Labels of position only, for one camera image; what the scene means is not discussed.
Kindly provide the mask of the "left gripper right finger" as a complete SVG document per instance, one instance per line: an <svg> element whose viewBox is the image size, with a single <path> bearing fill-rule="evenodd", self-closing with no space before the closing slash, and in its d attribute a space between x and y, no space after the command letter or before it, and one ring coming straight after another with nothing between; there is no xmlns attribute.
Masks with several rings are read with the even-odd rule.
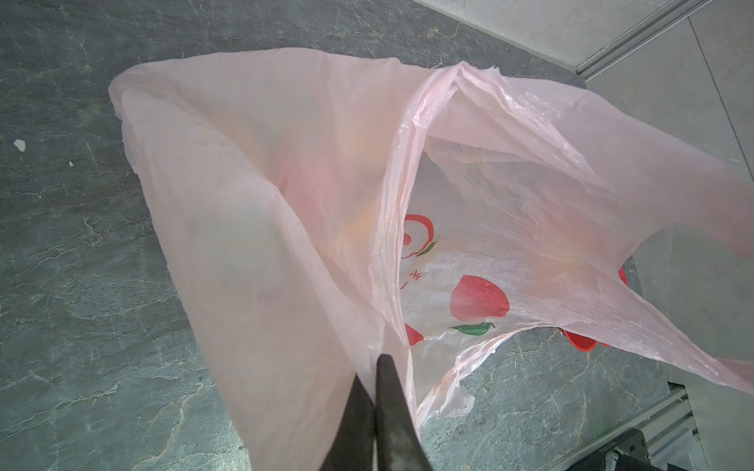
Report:
<svg viewBox="0 0 754 471"><path fill-rule="evenodd" d="M376 450L380 471L432 471L420 445L412 414L391 355L381 354L376 370Z"/></svg>

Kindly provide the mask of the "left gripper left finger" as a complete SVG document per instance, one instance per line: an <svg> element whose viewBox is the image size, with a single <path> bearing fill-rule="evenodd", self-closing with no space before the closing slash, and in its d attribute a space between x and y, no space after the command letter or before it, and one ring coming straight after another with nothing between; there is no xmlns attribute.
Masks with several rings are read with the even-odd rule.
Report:
<svg viewBox="0 0 754 471"><path fill-rule="evenodd" d="M372 470L374 447L374 403L361 379L355 376L336 437L320 470Z"/></svg>

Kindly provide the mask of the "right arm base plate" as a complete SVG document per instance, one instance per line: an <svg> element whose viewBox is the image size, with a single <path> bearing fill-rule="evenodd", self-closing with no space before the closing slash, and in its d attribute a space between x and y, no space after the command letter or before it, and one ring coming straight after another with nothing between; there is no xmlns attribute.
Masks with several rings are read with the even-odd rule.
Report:
<svg viewBox="0 0 754 471"><path fill-rule="evenodd" d="M659 434L647 437L643 430L629 429L618 437L608 441L590 455L567 467L567 471L660 471L683 470L673 463L661 465L655 463L655 455L650 447L656 445Z"/></svg>

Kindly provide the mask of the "pink plastic bag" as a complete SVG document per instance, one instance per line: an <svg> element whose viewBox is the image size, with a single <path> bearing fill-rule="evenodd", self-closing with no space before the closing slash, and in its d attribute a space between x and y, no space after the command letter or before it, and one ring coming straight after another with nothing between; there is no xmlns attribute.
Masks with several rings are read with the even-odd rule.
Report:
<svg viewBox="0 0 754 471"><path fill-rule="evenodd" d="M684 225L748 257L753 186L549 80L286 48L135 66L109 95L171 279L255 470L314 470L355 376L461 415L504 341L570 331L753 390L620 279Z"/></svg>

